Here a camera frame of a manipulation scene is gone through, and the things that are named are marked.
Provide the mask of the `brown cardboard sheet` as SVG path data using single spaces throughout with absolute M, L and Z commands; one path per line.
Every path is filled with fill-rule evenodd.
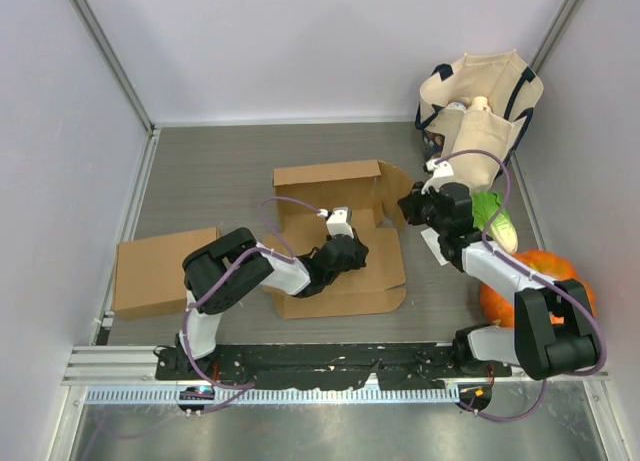
M 398 205 L 413 187 L 380 160 L 277 168 L 273 187 L 282 232 L 266 247 L 294 253 L 311 277 L 298 294 L 271 289 L 283 319 L 388 313 L 406 297 Z

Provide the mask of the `brown cardboard box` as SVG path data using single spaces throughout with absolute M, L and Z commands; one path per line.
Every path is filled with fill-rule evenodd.
M 112 310 L 123 320 L 182 312 L 186 288 L 182 262 L 217 240 L 216 227 L 125 241 L 116 250 Z

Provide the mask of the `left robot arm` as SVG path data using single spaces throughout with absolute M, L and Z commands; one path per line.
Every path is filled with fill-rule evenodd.
M 222 314 L 257 287 L 308 298 L 341 274 L 366 266 L 369 249 L 356 233 L 329 234 L 324 245 L 285 256 L 238 228 L 188 255 L 183 263 L 187 301 L 176 335 L 176 368 L 190 379 L 205 378 Z

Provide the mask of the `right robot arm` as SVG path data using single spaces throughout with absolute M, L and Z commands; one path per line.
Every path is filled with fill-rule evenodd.
M 408 224 L 435 232 L 435 250 L 446 262 L 491 288 L 514 310 L 511 328 L 457 331 L 459 345 L 451 352 L 457 372 L 472 376 L 496 361 L 543 380 L 598 367 L 602 342 L 586 286 L 533 270 L 484 236 L 474 226 L 466 186 L 447 183 L 435 189 L 416 183 L 398 205 Z

